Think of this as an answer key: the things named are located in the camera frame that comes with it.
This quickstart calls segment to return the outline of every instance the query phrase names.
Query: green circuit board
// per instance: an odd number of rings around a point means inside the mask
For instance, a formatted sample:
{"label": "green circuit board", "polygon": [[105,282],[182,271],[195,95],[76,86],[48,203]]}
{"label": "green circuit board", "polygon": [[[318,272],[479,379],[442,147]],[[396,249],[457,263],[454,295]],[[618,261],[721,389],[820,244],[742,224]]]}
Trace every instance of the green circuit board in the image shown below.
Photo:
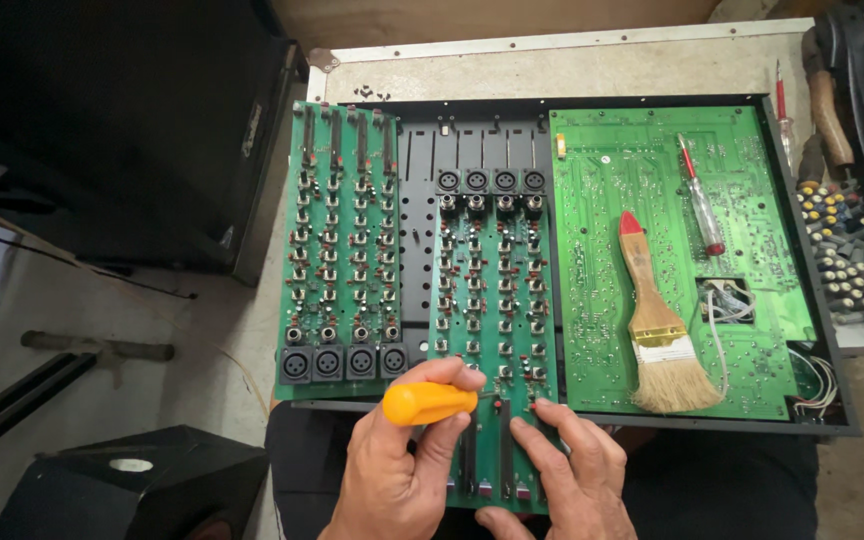
{"label": "green circuit board", "polygon": [[[755,110],[674,107],[550,112],[562,313],[564,380],[576,411],[648,414],[628,332],[634,287],[618,246],[618,220],[632,212],[646,232],[655,279],[685,321],[715,387],[723,366],[700,307],[704,279],[743,284],[757,302],[750,324],[716,325],[728,390],[714,407],[682,414],[788,420],[786,396],[800,388],[788,341],[814,340],[809,308]],[[676,134],[681,133],[725,238],[705,255]],[[556,153],[564,136],[565,154]]]}
{"label": "green circuit board", "polygon": [[[471,174],[483,182],[512,178]],[[455,209],[445,210],[446,201]],[[460,439],[448,505],[547,513],[538,471],[513,442],[509,422],[520,416],[548,430],[531,405],[540,397],[558,402],[548,202],[540,195],[462,194],[439,196],[438,207],[429,356],[462,356],[486,374],[484,391],[497,393],[479,401]]]}
{"label": "green circuit board", "polygon": [[295,102],[275,399],[379,396],[400,329],[396,119]]}

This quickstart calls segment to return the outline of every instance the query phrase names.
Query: yellow screwdriver handle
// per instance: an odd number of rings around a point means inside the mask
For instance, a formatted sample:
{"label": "yellow screwdriver handle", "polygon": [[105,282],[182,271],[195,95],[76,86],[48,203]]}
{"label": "yellow screwdriver handle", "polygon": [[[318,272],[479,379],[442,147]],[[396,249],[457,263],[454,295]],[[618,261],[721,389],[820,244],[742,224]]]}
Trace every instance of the yellow screwdriver handle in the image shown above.
{"label": "yellow screwdriver handle", "polygon": [[422,426],[461,411],[473,412],[478,403],[475,392],[438,382],[408,382],[386,390],[382,411],[396,426]]}

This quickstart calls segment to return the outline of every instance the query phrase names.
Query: speaker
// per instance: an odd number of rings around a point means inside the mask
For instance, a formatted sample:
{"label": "speaker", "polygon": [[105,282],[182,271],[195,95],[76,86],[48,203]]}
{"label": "speaker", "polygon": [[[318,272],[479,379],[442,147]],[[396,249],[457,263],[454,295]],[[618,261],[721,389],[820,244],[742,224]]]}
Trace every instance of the speaker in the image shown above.
{"label": "speaker", "polygon": [[93,264],[257,285],[297,53],[268,0],[0,0],[0,215]]}
{"label": "speaker", "polygon": [[241,538],[268,471],[263,448],[188,425],[40,454],[0,540]]}

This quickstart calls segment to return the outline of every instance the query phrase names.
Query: finger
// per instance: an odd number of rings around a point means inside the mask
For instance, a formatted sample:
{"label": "finger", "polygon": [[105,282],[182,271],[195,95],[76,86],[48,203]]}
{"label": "finger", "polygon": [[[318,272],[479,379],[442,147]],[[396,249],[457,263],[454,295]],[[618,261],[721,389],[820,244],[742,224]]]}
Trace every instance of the finger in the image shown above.
{"label": "finger", "polygon": [[579,422],[589,430],[602,445],[606,458],[606,485],[617,497],[622,496],[622,486],[625,485],[625,463],[628,460],[625,449],[616,439],[591,420],[580,418]]}
{"label": "finger", "polygon": [[414,477],[423,489],[431,488],[435,493],[441,490],[443,500],[446,497],[446,482],[449,481],[455,444],[472,421],[473,418],[468,412],[460,412],[429,424],[418,438]]}
{"label": "finger", "polygon": [[498,506],[484,506],[475,512],[475,521],[488,529],[495,540],[536,540],[516,514]]}
{"label": "finger", "polygon": [[582,497],[569,459],[564,453],[552,446],[552,443],[538,429],[518,416],[511,419],[509,426],[511,436],[515,437],[518,444],[529,455],[529,460],[532,460],[535,469],[541,473],[541,482],[549,500],[550,510],[553,507],[564,508],[570,499]]}
{"label": "finger", "polygon": [[[462,362],[462,358],[452,356],[426,360],[402,374],[391,385],[406,383],[440,383],[473,391],[485,386],[486,374],[469,369],[466,363]],[[382,413],[381,405],[368,415],[372,417],[368,436],[372,439],[373,448],[386,456],[400,457],[412,436],[412,426],[389,422]]]}
{"label": "finger", "polygon": [[570,448],[568,460],[572,464],[579,487],[598,489],[606,485],[608,468],[605,449],[593,432],[567,406],[544,398],[536,399],[535,404],[538,418],[556,428],[562,442]]}
{"label": "finger", "polygon": [[406,383],[440,383],[466,391],[479,390],[486,384],[486,374],[469,369],[457,356],[426,360],[394,380],[390,387]]}

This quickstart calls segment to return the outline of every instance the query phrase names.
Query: brush bristles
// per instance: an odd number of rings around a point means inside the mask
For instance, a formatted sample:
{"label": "brush bristles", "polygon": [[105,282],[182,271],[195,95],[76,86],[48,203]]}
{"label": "brush bristles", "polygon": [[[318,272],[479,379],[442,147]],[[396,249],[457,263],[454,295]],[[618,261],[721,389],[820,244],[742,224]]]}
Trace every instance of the brush bristles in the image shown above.
{"label": "brush bristles", "polygon": [[635,356],[640,362],[643,353],[646,358],[653,359],[638,364],[638,389],[631,395],[632,402],[645,411],[697,411],[722,401],[722,394],[709,382],[706,370],[695,357],[691,340],[684,338],[676,341],[687,341],[691,353],[680,350],[685,343],[675,343],[669,347],[634,347]]}

